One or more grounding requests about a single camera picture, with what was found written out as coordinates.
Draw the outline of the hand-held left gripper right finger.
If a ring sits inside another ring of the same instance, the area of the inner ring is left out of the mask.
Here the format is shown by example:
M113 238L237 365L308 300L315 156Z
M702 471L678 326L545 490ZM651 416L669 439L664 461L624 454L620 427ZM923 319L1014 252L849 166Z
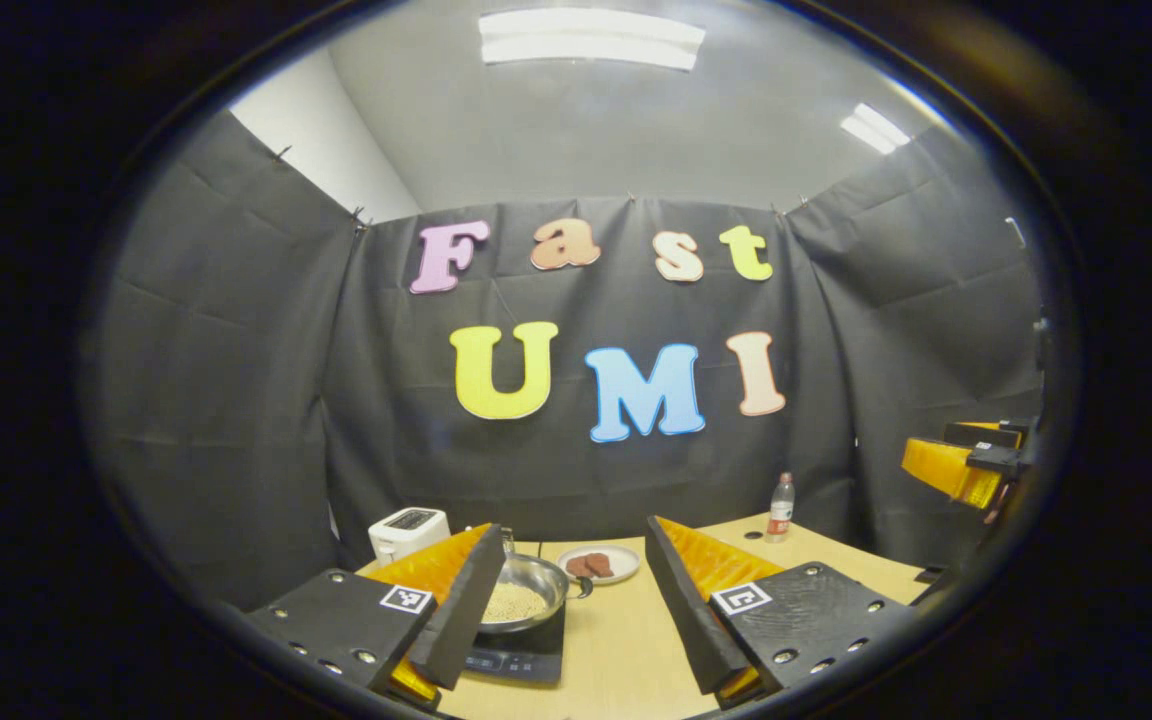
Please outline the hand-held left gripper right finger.
M823 561L782 568L660 516L645 551L695 682L721 708L813 691L918 616Z

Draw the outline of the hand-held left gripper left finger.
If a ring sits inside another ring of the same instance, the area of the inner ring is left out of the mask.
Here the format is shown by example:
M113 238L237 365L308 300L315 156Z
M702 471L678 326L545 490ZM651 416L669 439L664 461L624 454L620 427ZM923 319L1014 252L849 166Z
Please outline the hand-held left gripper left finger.
M465 669L505 560L502 528L486 523L369 574L325 570L244 623L306 673L435 708Z

